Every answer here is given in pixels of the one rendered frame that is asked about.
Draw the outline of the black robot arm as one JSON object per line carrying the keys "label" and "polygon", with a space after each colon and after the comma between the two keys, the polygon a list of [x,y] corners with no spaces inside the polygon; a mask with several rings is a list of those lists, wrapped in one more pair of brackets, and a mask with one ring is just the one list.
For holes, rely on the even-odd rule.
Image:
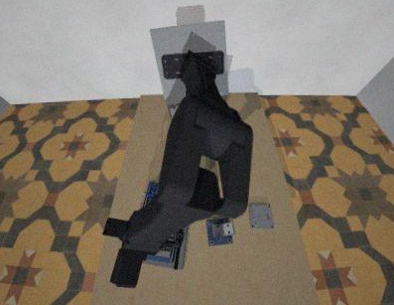
{"label": "black robot arm", "polygon": [[[161,57],[164,78],[180,77],[186,95],[169,127],[158,198],[134,211],[128,222],[108,218],[105,224],[102,234],[122,241],[110,277],[116,287],[136,288],[148,251],[164,249],[179,230],[213,215],[236,219],[247,209],[253,130],[221,98],[214,82],[224,72],[224,53],[202,54],[189,50]],[[199,166],[201,155],[218,161],[223,198],[216,175]]]}

